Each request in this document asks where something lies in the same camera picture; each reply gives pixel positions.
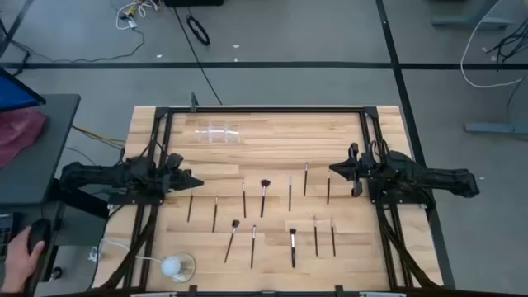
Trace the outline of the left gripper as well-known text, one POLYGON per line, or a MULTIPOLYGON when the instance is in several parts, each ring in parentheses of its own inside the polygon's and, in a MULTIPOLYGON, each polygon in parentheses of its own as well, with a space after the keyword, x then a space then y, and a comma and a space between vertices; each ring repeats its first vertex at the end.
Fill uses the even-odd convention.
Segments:
MULTIPOLYGON (((168 193, 171 188, 171 179, 174 175, 177 174, 179 167, 183 161, 183 157, 178 153, 171 153, 167 156, 165 163, 159 168, 159 176, 161 177, 161 189, 163 193, 168 193)), ((181 171, 181 177, 186 182, 181 184, 181 190, 193 189, 199 186, 203 186, 199 178, 193 175, 191 169, 184 169, 181 171)))

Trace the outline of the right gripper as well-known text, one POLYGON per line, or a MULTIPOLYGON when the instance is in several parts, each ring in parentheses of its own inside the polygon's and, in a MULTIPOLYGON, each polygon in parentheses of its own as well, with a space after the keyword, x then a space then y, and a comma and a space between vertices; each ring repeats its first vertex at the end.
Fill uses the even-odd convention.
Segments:
MULTIPOLYGON (((363 184, 360 181, 361 177, 368 177, 370 175, 369 170, 373 167, 374 157, 372 153, 367 150, 362 153, 358 158, 359 144, 352 143, 349 148, 349 156, 352 158, 352 171, 353 171, 353 187, 351 195, 353 197, 359 197, 363 193, 363 184)), ((351 180, 351 160, 334 163, 329 166, 329 169, 339 176, 345 178, 348 182, 351 180)))

